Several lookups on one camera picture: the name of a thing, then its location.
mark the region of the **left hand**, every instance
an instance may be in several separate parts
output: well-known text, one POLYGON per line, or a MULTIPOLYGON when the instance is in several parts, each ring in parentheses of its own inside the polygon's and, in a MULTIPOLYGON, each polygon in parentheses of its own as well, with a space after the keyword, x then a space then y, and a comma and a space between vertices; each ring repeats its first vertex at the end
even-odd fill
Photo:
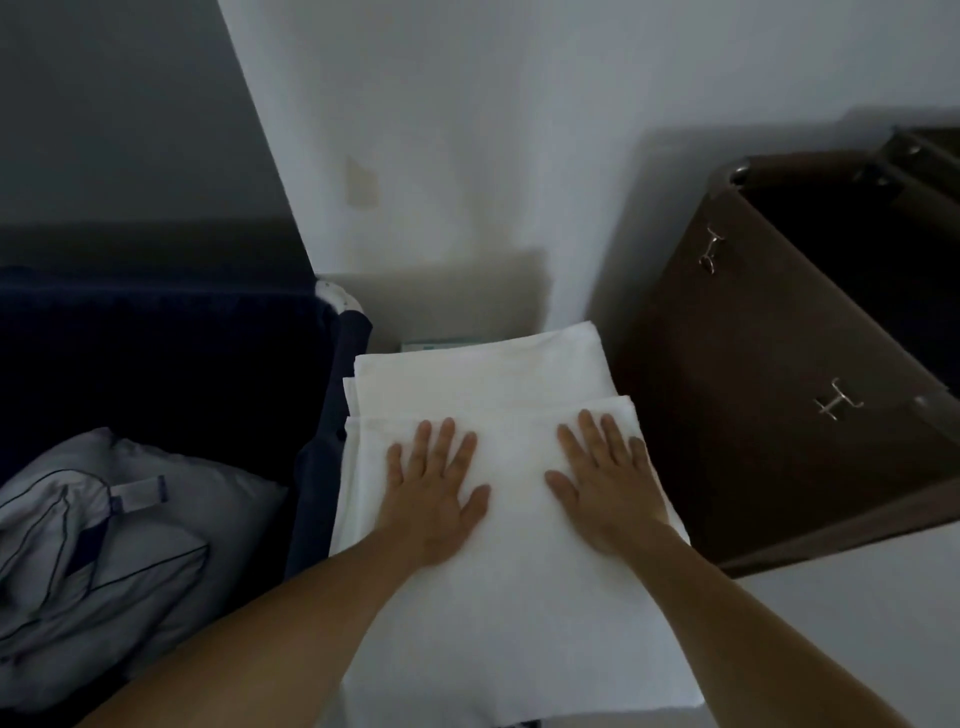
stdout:
POLYGON ((460 486, 473 459, 477 436, 468 432, 447 464, 456 426, 447 418, 433 450, 428 452, 431 425, 417 427, 406 472, 400 464, 402 447, 387 450, 387 493, 380 505, 376 529, 392 530, 412 550, 417 568, 435 566, 460 550, 477 523, 487 515, 490 486, 481 485, 460 507, 460 486))

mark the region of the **pillow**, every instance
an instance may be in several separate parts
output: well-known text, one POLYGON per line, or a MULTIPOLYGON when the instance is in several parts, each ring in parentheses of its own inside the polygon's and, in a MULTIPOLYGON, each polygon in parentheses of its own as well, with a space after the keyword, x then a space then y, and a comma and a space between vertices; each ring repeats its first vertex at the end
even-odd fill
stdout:
POLYGON ((200 582, 130 661, 126 673, 133 678, 221 615, 287 490, 239 468, 130 440, 118 441, 113 451, 121 482, 164 476, 169 499, 155 506, 156 518, 181 525, 210 544, 200 582))

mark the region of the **hand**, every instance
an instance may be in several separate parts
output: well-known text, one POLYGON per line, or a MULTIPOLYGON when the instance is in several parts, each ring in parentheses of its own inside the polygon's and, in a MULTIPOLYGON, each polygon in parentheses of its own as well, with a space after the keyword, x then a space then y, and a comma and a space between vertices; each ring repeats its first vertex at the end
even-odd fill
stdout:
POLYGON ((453 556, 487 515, 489 485, 475 488, 467 505, 460 507, 460 486, 473 459, 477 436, 468 432, 447 465, 455 429, 453 420, 444 420, 437 444, 428 455, 430 423, 421 422, 406 473, 400 465, 402 447, 396 444, 387 449, 387 493, 376 528, 393 529, 412 549, 416 568, 435 566, 453 556))
POLYGON ((576 486, 563 473, 544 474, 577 533, 601 553, 618 553, 632 533, 650 522, 669 525, 643 441, 630 438, 628 450, 610 415, 600 418, 606 439, 586 409, 578 423, 587 450, 580 447, 569 427, 557 429, 576 486))

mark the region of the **right hand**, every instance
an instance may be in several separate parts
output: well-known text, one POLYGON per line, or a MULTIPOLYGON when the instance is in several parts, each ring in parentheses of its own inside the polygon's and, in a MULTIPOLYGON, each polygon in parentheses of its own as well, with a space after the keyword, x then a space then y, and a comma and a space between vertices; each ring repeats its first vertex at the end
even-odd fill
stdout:
POLYGON ((654 480, 647 448, 638 437, 629 449, 610 415, 600 418, 600 434, 585 409, 577 418, 584 434, 584 450, 566 425, 557 429, 576 485, 563 473, 544 474, 557 500, 563 505, 584 540, 601 553, 619 554, 632 534, 650 523, 670 525, 666 504, 654 480))

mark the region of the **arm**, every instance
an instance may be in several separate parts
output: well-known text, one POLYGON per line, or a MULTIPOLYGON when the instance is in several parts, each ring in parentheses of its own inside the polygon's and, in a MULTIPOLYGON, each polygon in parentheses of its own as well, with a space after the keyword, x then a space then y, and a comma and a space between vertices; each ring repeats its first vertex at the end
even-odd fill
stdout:
POLYGON ((83 728, 311 726, 373 618, 418 568, 445 561, 487 512, 489 486, 463 509, 476 448, 469 433, 447 465, 452 420, 428 454, 420 424, 406 473, 387 452, 387 494, 373 533, 222 619, 130 683, 83 728))
POLYGON ((905 728, 886 703, 690 548, 668 524, 646 448, 629 449, 610 415, 600 434, 580 414, 587 448, 558 437, 577 480, 547 484, 592 546, 619 556, 673 628, 721 728, 905 728))

